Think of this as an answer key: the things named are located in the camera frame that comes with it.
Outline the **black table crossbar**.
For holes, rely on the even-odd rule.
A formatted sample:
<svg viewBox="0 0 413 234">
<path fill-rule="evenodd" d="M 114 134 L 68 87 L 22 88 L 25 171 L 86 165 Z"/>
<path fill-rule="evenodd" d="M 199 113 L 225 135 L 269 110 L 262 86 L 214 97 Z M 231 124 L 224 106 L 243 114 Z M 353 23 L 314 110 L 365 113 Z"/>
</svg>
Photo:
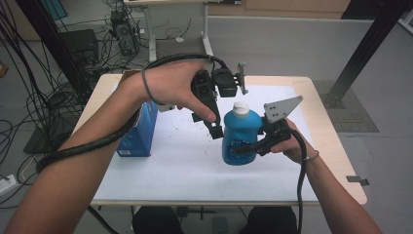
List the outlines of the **black table crossbar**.
<svg viewBox="0 0 413 234">
<path fill-rule="evenodd" d="M 200 206 L 197 210 L 191 209 L 188 206 L 178 206 L 176 208 L 176 214 L 178 217 L 187 217 L 188 214 L 199 214 L 200 220 L 203 220 L 205 214 L 215 214 L 215 211 L 208 211 L 204 206 Z"/>
</svg>

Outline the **white power strip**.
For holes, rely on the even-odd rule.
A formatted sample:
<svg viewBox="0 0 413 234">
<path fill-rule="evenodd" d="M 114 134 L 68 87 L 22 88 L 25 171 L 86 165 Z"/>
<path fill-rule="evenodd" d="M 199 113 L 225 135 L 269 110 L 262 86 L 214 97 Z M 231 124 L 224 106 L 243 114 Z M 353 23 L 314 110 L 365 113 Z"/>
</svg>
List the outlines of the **white power strip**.
<svg viewBox="0 0 413 234">
<path fill-rule="evenodd" d="M 12 189 L 16 188 L 18 183 L 14 175 L 8 175 L 0 179 L 0 196 L 5 195 Z"/>
</svg>

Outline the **person's right hand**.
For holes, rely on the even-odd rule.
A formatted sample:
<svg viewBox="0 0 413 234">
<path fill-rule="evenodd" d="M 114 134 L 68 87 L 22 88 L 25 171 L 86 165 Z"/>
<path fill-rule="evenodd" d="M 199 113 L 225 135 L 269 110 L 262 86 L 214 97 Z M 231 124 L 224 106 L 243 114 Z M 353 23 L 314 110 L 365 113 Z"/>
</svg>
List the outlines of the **person's right hand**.
<svg viewBox="0 0 413 234">
<path fill-rule="evenodd" d="M 303 136 L 301 137 L 305 143 L 304 147 L 306 148 L 307 156 L 314 157 L 316 155 L 316 150 Z M 285 140 L 279 144 L 276 144 L 271 148 L 271 151 L 273 153 L 282 153 L 291 161 L 298 164 L 300 164 L 303 161 L 301 146 L 299 144 L 299 141 L 294 136 L 289 140 Z"/>
</svg>

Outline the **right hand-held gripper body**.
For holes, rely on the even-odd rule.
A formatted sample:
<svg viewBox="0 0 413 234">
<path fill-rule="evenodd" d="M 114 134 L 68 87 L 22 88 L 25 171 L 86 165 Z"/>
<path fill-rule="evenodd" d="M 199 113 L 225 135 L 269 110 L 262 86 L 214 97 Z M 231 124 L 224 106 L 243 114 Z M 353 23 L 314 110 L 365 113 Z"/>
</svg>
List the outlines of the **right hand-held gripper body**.
<svg viewBox="0 0 413 234">
<path fill-rule="evenodd" d="M 292 130 L 288 127 L 286 118 L 303 100 L 302 96 L 264 104 L 262 122 L 265 136 L 258 141 L 257 153 L 264 156 L 271 148 L 285 140 L 289 140 Z"/>
</svg>

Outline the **person's leg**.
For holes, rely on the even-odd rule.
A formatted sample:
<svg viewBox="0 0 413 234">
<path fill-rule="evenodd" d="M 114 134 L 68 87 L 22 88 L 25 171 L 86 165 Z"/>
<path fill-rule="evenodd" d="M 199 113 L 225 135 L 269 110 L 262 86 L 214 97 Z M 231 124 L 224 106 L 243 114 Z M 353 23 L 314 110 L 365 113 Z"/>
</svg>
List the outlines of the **person's leg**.
<svg viewBox="0 0 413 234">
<path fill-rule="evenodd" d="M 132 218 L 134 234 L 184 234 L 172 207 L 141 207 Z"/>
<path fill-rule="evenodd" d="M 298 234 L 291 207 L 254 207 L 240 234 Z"/>
</svg>

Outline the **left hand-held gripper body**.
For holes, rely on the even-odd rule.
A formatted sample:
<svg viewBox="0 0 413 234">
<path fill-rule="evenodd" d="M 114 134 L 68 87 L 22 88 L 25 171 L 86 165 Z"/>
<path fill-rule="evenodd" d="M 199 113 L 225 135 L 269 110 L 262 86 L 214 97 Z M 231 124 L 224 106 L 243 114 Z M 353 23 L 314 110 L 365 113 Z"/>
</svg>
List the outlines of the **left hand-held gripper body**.
<svg viewBox="0 0 413 234">
<path fill-rule="evenodd" d="M 238 89 L 243 95 L 248 93 L 245 87 L 245 62 L 238 64 L 238 72 L 233 74 L 229 68 L 217 68 L 211 72 L 202 70 L 196 73 L 191 82 L 193 94 L 213 112 L 218 111 L 217 96 L 233 98 Z"/>
</svg>

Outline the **black floor mat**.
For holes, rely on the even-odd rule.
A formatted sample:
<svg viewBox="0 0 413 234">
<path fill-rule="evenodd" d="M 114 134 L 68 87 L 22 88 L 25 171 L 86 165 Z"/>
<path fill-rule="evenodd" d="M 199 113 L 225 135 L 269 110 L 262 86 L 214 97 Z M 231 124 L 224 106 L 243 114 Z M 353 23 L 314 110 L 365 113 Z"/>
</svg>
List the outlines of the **black floor mat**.
<svg viewBox="0 0 413 234">
<path fill-rule="evenodd" d="M 36 128 L 23 152 L 27 154 L 54 152 L 70 137 L 73 130 L 73 127 L 63 125 L 50 128 Z"/>
</svg>

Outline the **black equipment case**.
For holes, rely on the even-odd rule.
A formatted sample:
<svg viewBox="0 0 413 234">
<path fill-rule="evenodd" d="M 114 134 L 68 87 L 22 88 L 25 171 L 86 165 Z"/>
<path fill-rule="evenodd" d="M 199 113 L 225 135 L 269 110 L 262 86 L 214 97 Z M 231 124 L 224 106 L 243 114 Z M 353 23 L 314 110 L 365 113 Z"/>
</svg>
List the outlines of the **black equipment case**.
<svg viewBox="0 0 413 234">
<path fill-rule="evenodd" d="M 61 32 L 60 36 L 77 64 L 96 64 L 98 43 L 92 29 Z"/>
</svg>

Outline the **black metal frame post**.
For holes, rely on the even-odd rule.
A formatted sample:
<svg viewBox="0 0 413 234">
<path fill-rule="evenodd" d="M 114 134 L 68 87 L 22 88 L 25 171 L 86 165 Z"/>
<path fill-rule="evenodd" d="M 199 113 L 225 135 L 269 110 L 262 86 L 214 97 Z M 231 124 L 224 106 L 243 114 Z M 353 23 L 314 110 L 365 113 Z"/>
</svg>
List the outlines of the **black metal frame post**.
<svg viewBox="0 0 413 234">
<path fill-rule="evenodd" d="M 337 80 L 321 100 L 326 108 L 343 108 L 343 98 L 413 0 L 389 0 L 363 36 Z"/>
<path fill-rule="evenodd" d="M 86 81 L 81 68 L 64 45 L 55 21 L 41 0 L 16 0 L 18 6 L 55 59 L 66 79 L 81 99 L 88 99 L 93 89 Z"/>
</svg>

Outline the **black computer tower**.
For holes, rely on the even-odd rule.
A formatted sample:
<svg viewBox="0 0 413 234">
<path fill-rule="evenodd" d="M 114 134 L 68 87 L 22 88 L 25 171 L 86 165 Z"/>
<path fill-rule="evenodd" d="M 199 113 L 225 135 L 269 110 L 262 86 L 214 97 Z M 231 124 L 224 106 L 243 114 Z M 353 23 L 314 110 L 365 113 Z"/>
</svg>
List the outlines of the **black computer tower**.
<svg viewBox="0 0 413 234">
<path fill-rule="evenodd" d="M 118 39 L 121 54 L 130 56 L 137 54 L 136 38 L 132 32 L 130 22 L 124 11 L 112 11 L 110 15 L 115 37 Z"/>
</svg>

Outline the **person's left leg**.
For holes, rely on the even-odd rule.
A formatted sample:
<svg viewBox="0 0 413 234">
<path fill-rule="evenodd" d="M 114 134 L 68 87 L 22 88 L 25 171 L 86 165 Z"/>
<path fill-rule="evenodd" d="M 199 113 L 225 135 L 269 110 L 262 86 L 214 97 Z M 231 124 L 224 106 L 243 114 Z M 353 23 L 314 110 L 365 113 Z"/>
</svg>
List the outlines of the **person's left leg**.
<svg viewBox="0 0 413 234">
<path fill-rule="evenodd" d="M 184 234 L 172 207 L 141 207 L 132 218 L 134 234 Z"/>
</svg>

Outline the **white desk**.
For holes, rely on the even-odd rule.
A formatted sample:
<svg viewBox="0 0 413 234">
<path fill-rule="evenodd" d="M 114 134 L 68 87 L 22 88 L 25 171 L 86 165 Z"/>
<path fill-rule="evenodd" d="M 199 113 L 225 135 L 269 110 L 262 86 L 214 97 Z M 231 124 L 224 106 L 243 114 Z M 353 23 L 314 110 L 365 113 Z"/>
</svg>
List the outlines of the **white desk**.
<svg viewBox="0 0 413 234">
<path fill-rule="evenodd" d="M 153 33 L 154 26 L 151 23 L 150 5 L 156 4 L 201 4 L 203 6 L 203 29 L 201 30 L 201 40 L 205 53 L 212 56 L 213 51 L 208 38 L 208 5 L 210 3 L 220 3 L 223 0 L 123 0 L 130 7 L 137 7 L 143 11 L 148 32 L 148 58 L 150 61 L 157 59 L 157 41 Z"/>
</svg>

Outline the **blue cardboard box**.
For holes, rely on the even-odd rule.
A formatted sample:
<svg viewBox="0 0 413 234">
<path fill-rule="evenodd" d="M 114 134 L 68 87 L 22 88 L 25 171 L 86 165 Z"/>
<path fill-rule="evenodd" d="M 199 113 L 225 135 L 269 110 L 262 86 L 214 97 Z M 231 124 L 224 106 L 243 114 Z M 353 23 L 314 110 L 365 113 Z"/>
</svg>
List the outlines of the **blue cardboard box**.
<svg viewBox="0 0 413 234">
<path fill-rule="evenodd" d="M 144 102 L 131 129 L 123 136 L 117 148 L 120 157 L 149 157 L 155 132 L 159 105 Z"/>
</svg>

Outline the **person's left hand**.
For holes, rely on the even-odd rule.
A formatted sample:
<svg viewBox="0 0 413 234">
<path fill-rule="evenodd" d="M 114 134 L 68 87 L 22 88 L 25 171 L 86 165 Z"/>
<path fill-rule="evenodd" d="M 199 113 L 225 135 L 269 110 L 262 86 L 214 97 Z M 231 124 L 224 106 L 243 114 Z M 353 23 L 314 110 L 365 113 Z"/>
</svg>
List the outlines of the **person's left hand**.
<svg viewBox="0 0 413 234">
<path fill-rule="evenodd" d="M 204 68 L 204 63 L 199 60 L 173 62 L 147 69 L 145 75 L 155 100 L 190 109 L 203 120 L 214 122 L 215 114 L 197 99 L 191 90 L 193 78 Z"/>
</svg>

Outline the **blue bottle with white cap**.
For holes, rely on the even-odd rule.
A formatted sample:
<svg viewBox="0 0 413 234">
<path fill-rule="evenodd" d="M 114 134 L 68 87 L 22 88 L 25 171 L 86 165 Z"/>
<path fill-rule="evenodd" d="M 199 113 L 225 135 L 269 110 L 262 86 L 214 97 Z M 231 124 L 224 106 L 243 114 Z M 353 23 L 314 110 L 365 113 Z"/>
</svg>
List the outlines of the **blue bottle with white cap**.
<svg viewBox="0 0 413 234">
<path fill-rule="evenodd" d="M 246 102 L 236 101 L 233 109 L 224 116 L 224 138 L 222 140 L 222 158 L 232 166 L 246 165 L 255 160 L 255 152 L 236 154 L 232 149 L 257 141 L 258 130 L 262 126 L 261 117 L 251 110 Z"/>
</svg>

